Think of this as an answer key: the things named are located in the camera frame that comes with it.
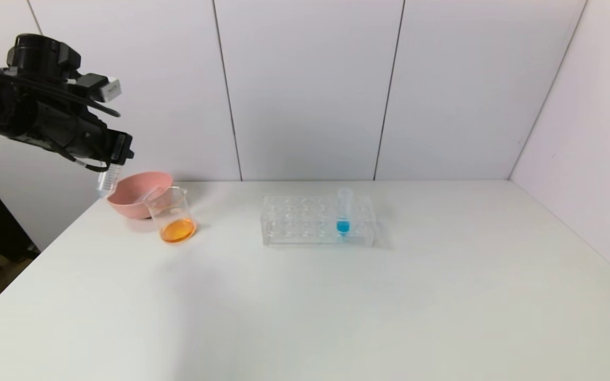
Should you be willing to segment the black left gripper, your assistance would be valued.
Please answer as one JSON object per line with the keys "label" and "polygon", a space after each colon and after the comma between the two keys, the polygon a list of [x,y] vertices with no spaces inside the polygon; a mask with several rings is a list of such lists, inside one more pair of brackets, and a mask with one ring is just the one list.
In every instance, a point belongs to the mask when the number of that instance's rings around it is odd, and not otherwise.
{"label": "black left gripper", "polygon": [[134,158],[132,136],[111,130],[86,107],[80,113],[36,102],[31,136],[51,150],[88,170],[108,170]]}

